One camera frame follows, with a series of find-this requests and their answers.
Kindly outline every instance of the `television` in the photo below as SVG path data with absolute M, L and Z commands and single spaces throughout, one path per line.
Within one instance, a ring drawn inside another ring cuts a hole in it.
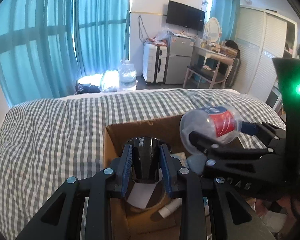
M 205 14 L 191 6 L 169 1 L 167 23 L 202 31 Z

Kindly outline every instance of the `black cup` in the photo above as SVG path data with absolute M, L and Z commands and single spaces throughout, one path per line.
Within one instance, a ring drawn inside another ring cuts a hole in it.
M 153 184 L 159 180 L 160 146 L 164 144 L 151 137 L 131 139 L 127 144 L 132 145 L 132 179 L 136 183 Z

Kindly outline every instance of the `red label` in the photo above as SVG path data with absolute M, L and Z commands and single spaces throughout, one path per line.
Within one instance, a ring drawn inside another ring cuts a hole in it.
M 216 127 L 217 138 L 235 129 L 235 120 L 229 110 L 219 114 L 209 114 Z

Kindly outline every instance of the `bed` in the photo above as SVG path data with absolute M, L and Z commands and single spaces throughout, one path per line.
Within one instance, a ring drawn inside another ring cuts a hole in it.
M 7 240 L 15 239 L 69 176 L 84 179 L 103 168 L 103 134 L 108 125 L 231 105 L 244 121 L 285 129 L 269 106 L 231 90 L 148 90 L 83 97 L 26 102 L 6 115 L 0 129 L 0 231 Z M 252 136 L 240 134 L 239 139 L 245 148 L 264 147 Z

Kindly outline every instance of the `chair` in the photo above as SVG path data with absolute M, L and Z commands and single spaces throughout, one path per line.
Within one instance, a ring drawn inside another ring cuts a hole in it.
M 185 81 L 183 83 L 183 89 L 186 87 L 186 82 L 188 80 L 188 76 L 191 73 L 194 73 L 194 74 L 196 74 L 200 77 L 197 88 L 199 88 L 199 85 L 201 83 L 201 79 L 204 79 L 204 80 L 206 80 L 207 82 L 210 83 L 209 89 L 213 88 L 214 84 L 219 84 L 219 83 L 222 83 L 222 88 L 224 88 L 225 83 L 226 83 L 226 79 L 227 79 L 227 77 L 228 77 L 228 75 L 231 71 L 231 67 L 234 63 L 234 60 L 232 58 L 225 57 L 225 56 L 222 56 L 222 55 L 219 55 L 219 54 L 212 54 L 210 58 L 218 61 L 217 68 L 216 68 L 215 72 L 213 73 L 210 70 L 202 69 L 202 67 L 199 67 L 197 65 L 188 66 L 186 76 L 185 76 Z M 227 68 L 227 71 L 226 71 L 225 75 L 218 72 L 220 62 L 228 65 L 228 68 Z

